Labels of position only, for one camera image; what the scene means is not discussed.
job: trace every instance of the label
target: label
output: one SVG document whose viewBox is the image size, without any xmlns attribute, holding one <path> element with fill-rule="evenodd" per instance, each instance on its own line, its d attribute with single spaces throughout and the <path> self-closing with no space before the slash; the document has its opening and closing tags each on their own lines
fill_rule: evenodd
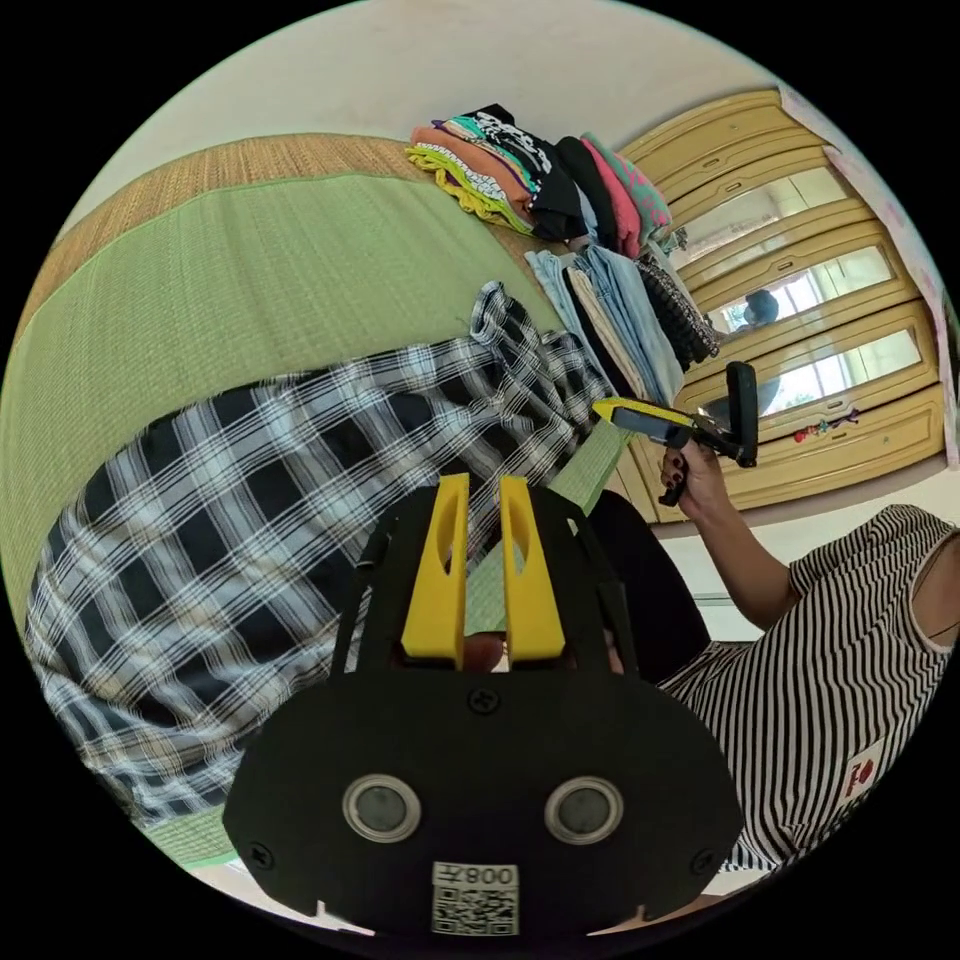
<svg viewBox="0 0 960 960">
<path fill-rule="evenodd" d="M 520 932 L 520 878 L 516 866 L 434 863 L 434 933 L 505 937 Z"/>
<path fill-rule="evenodd" d="M 847 764 L 847 771 L 840 788 L 840 809 L 852 803 L 876 782 L 877 768 L 883 758 L 884 743 L 885 741 L 878 740 L 867 747 L 863 753 L 858 753 Z"/>
</svg>

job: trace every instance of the wooden wardrobe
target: wooden wardrobe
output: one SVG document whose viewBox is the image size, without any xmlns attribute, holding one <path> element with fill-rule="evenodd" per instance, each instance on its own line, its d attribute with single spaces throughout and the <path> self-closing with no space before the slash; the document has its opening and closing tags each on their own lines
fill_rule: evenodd
<svg viewBox="0 0 960 960">
<path fill-rule="evenodd" d="M 670 259 L 698 307 L 735 334 L 687 372 L 674 406 L 722 416 L 726 364 L 756 369 L 758 465 L 724 462 L 741 509 L 860 483 L 944 447 L 927 306 L 823 146 L 765 90 L 697 107 L 620 151 L 670 205 L 682 241 Z M 747 297 L 761 290 L 778 312 L 752 326 Z M 821 421 L 836 426 L 805 432 Z M 662 455 L 637 438 L 610 487 L 648 522 L 671 523 L 684 517 L 657 503 Z"/>
</svg>

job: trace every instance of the pile of clothes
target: pile of clothes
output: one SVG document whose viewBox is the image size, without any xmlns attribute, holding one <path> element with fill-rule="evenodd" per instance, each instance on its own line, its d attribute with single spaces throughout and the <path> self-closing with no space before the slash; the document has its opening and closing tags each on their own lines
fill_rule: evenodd
<svg viewBox="0 0 960 960">
<path fill-rule="evenodd" d="M 567 257 L 540 251 L 527 259 L 620 396 L 670 404 L 691 364 L 717 355 L 719 335 L 664 253 L 667 204 L 593 134 L 551 144 L 495 103 L 417 127 L 410 140 L 410 161 L 463 210 L 567 244 Z"/>
</svg>

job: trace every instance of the striped shirt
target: striped shirt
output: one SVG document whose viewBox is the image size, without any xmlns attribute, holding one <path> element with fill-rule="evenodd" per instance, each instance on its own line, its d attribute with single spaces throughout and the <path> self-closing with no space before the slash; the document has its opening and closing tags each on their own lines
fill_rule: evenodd
<svg viewBox="0 0 960 960">
<path fill-rule="evenodd" d="M 790 565 L 800 600 L 758 641 L 712 644 L 662 685 L 710 728 L 736 782 L 744 829 L 724 870 L 808 853 L 899 756 L 950 652 L 917 624 L 917 577 L 956 530 L 886 508 Z"/>
</svg>

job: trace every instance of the yellow clip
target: yellow clip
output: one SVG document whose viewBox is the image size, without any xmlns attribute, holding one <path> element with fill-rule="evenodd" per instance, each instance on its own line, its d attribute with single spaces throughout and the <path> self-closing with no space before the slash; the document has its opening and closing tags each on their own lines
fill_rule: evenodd
<svg viewBox="0 0 960 960">
<path fill-rule="evenodd" d="M 625 397 L 609 397 L 606 400 L 598 400 L 593 405 L 593 410 L 604 420 L 613 422 L 613 414 L 617 408 L 622 407 L 625 410 L 633 410 L 636 413 L 645 413 L 648 417 L 656 417 L 658 420 L 666 420 L 669 423 L 676 423 L 681 427 L 695 427 L 696 420 L 679 410 L 671 407 L 661 407 L 656 403 L 648 403 L 646 400 L 628 400 Z"/>
<path fill-rule="evenodd" d="M 408 657 L 463 669 L 470 477 L 441 477 L 400 642 Z"/>
<path fill-rule="evenodd" d="M 510 665 L 523 660 L 554 660 L 563 653 L 566 641 L 523 477 L 503 477 L 500 481 L 500 526 Z M 515 546 L 523 556 L 523 570 L 517 570 Z"/>
</svg>

